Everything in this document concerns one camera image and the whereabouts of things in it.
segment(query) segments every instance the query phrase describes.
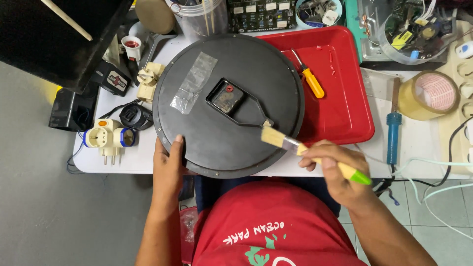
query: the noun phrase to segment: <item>person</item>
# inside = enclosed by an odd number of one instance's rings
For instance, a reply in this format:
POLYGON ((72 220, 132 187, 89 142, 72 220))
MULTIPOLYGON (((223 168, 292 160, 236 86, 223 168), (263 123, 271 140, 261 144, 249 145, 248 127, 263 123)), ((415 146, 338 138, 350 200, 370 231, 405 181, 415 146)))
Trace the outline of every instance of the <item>person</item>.
MULTIPOLYGON (((136 266, 182 265, 178 193, 184 170, 183 145, 184 139, 178 135, 168 157, 156 139, 153 196, 136 266)), ((343 178, 336 162, 369 177, 362 153, 320 141, 303 154, 299 166, 314 170, 312 158, 322 158, 325 189, 348 209, 372 266, 437 265, 371 186, 343 178)), ((280 180, 247 182, 228 190, 209 210, 200 212, 195 231, 192 266, 366 265, 321 199, 280 180)))

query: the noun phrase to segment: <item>screwdriver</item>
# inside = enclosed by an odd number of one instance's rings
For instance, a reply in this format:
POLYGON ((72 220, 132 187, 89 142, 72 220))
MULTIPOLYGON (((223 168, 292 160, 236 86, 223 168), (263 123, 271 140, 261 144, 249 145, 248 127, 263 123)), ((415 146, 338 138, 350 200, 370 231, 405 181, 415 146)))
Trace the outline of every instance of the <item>screwdriver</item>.
POLYGON ((386 116, 386 124, 388 125, 387 134, 387 164, 397 164, 397 136, 399 126, 402 124, 403 115, 397 112, 397 102, 399 99, 399 87, 401 86, 401 79, 394 79, 393 100, 391 102, 391 113, 386 116))
POLYGON ((312 72, 310 72, 310 68, 308 68, 305 64, 302 63, 293 48, 291 48, 291 51, 296 56, 297 61, 299 61, 300 68, 302 69, 302 74, 306 77, 306 81, 309 84, 309 87, 312 89, 312 92, 315 94, 315 97, 319 99, 322 98, 325 95, 325 92, 324 90, 322 90, 322 87, 320 86, 315 76, 312 74, 312 72))

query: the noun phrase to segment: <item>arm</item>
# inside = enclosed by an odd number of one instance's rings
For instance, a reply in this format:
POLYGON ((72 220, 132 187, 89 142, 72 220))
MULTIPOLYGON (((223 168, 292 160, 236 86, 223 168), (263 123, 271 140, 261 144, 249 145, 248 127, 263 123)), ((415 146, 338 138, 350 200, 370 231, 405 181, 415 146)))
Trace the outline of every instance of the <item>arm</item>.
POLYGON ((436 266, 417 240, 376 197, 371 186, 343 178, 336 161, 344 162, 369 177, 362 153, 321 141, 312 146, 300 167, 314 170, 311 158, 322 158, 322 171, 332 198, 348 209, 363 250, 372 266, 436 266))
POLYGON ((183 138, 178 135, 168 156, 156 138, 153 160, 153 197, 135 266, 180 266, 181 232, 179 190, 182 187, 183 138))

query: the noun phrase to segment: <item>white table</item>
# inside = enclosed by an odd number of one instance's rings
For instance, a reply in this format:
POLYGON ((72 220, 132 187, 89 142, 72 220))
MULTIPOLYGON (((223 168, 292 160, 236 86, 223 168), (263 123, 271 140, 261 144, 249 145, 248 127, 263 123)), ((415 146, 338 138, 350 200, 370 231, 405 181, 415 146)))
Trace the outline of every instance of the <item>white table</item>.
MULTIPOLYGON (((273 34, 272 32, 252 33, 251 35, 273 34)), ((167 65, 171 60, 190 43, 183 35, 170 39, 161 49, 153 62, 167 65)), ((404 80, 410 79, 418 72, 416 71, 389 71, 391 74, 404 76, 404 80)), ((100 89, 97 100, 95 119, 109 112, 118 105, 131 102, 136 98, 138 88, 129 88, 125 97, 117 97, 100 89)), ((359 143, 359 147, 370 157, 386 160, 386 139, 387 125, 386 115, 391 112, 391 102, 368 97, 371 113, 375 123, 375 134, 371 140, 359 143)), ((120 120, 117 111, 110 118, 120 120)), ((138 144, 124 149, 124 153, 115 159, 115 165, 109 163, 104 165, 104 160, 99 155, 97 149, 83 147, 74 157, 76 166, 87 173, 128 173, 128 174, 151 174, 153 172, 153 152, 156 140, 156 131, 154 127, 139 133, 138 144)), ((81 138, 76 137, 74 151, 77 151, 81 144, 81 138)), ((356 150, 354 145, 346 147, 356 150)), ((403 124, 400 127, 398 165, 404 164, 411 157, 423 157, 432 160, 440 160, 440 148, 438 144, 438 126, 437 121, 416 121, 403 116, 403 124)), ((256 176, 280 176, 280 177, 321 177, 322 170, 320 166, 313 172, 307 172, 298 166, 299 157, 286 153, 279 161, 267 169, 259 172, 256 176)), ((390 170, 384 163, 367 158, 370 165, 370 172, 373 178, 385 178, 390 176, 390 170)), ((404 176, 411 178, 442 178, 445 169, 439 165, 431 165, 425 162, 413 162, 403 172, 404 176)), ((469 179, 469 176, 450 175, 452 179, 469 179)))

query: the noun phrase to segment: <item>orange screwdriver handle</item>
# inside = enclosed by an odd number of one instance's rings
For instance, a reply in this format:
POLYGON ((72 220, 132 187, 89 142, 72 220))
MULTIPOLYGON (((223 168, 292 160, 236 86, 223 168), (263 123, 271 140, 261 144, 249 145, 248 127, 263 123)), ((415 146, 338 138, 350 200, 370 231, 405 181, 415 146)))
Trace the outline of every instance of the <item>orange screwdriver handle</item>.
POLYGON ((320 86, 317 79, 310 72, 310 69, 305 69, 304 71, 302 71, 302 74, 304 74, 304 76, 306 77, 306 81, 309 84, 309 87, 312 89, 313 93, 315 94, 315 97, 319 99, 322 98, 325 95, 325 92, 320 86))

